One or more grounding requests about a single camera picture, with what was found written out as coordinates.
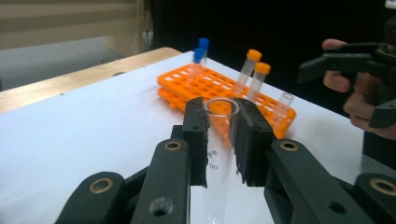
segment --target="gray floor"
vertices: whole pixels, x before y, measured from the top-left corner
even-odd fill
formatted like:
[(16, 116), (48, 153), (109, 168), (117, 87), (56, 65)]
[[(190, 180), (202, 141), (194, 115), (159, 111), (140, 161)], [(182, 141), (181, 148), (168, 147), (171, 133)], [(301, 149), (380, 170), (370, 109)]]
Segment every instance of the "gray floor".
[[(152, 32), (143, 33), (145, 50)], [(0, 91), (121, 59), (105, 37), (0, 50)]]

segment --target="centrifuge tube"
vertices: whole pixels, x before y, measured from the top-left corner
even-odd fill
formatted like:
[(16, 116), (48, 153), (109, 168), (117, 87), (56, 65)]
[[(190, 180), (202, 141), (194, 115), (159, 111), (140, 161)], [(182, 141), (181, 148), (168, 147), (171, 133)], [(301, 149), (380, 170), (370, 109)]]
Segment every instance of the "centrifuge tube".
[(293, 102), (294, 97), (288, 92), (282, 92), (279, 101), (276, 103), (272, 115), (270, 116), (269, 123), (273, 129), (278, 128), (279, 124), (286, 117), (288, 113), (291, 102)]
[(198, 48), (204, 50), (204, 56), (201, 61), (201, 65), (206, 70), (207, 66), (207, 51), (209, 49), (209, 39), (207, 38), (199, 38), (198, 39)]
[(201, 223), (224, 222), (228, 185), (233, 164), (233, 147), (239, 116), (239, 105), (228, 98), (213, 98), (205, 103), (210, 120), (208, 129), (204, 220)]
[(245, 84), (248, 81), (251, 73), (253, 72), (254, 66), (256, 62), (258, 62), (262, 58), (262, 54), (255, 49), (250, 49), (247, 52), (247, 59), (245, 60), (244, 66), (241, 69), (241, 73), (239, 74), (238, 80), (236, 81), (234, 87), (234, 93), (236, 96), (242, 94)]
[(270, 73), (271, 66), (268, 63), (256, 63), (254, 67), (253, 80), (251, 81), (247, 99), (256, 103), (257, 96), (262, 88), (262, 83)]
[(202, 49), (194, 49), (194, 55), (192, 62), (188, 68), (187, 85), (189, 86), (193, 80), (203, 73), (203, 67), (201, 65), (202, 57), (204, 57), (204, 51)]

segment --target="orange cap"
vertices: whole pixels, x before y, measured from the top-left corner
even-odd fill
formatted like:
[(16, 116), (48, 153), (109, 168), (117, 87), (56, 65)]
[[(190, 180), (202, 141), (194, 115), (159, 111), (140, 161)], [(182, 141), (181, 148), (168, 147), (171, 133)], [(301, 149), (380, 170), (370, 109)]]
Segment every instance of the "orange cap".
[(258, 62), (262, 58), (262, 54), (255, 49), (250, 49), (247, 52), (247, 57), (254, 62)]
[(254, 67), (254, 71), (268, 75), (271, 70), (271, 65), (268, 63), (256, 63), (256, 67)]

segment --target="orange-capped tube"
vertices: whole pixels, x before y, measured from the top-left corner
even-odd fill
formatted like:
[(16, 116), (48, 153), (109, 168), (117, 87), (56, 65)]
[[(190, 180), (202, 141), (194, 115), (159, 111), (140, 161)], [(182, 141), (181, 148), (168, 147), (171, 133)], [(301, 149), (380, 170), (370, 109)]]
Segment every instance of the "orange-capped tube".
[(256, 103), (257, 96), (262, 88), (262, 83), (265, 78), (270, 74), (271, 66), (268, 63), (256, 63), (254, 67), (253, 80), (251, 81), (249, 93), (247, 99), (253, 103)]
[(247, 59), (245, 60), (244, 66), (241, 69), (238, 80), (236, 81), (233, 92), (236, 96), (242, 95), (245, 84), (248, 81), (251, 73), (253, 72), (256, 63), (262, 58), (262, 54), (255, 49), (250, 49), (247, 52)]

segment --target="white table surface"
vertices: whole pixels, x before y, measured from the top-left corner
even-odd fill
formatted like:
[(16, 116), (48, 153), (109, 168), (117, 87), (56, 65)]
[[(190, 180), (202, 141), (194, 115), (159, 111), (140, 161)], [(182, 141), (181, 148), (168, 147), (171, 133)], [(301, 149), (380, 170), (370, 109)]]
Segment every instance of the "white table surface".
[[(191, 62), (192, 52), (0, 115), (0, 223), (53, 223), (86, 177), (109, 171), (125, 178), (149, 165), (158, 143), (183, 114), (158, 96), (158, 75)], [(208, 60), (236, 79), (238, 72)], [(278, 99), (281, 90), (264, 84)], [(287, 138), (304, 144), (330, 172), (354, 183), (361, 169), (363, 131), (348, 119), (295, 97)], [(191, 223), (201, 187), (191, 187)], [(231, 177), (227, 224), (272, 223), (263, 188)]]

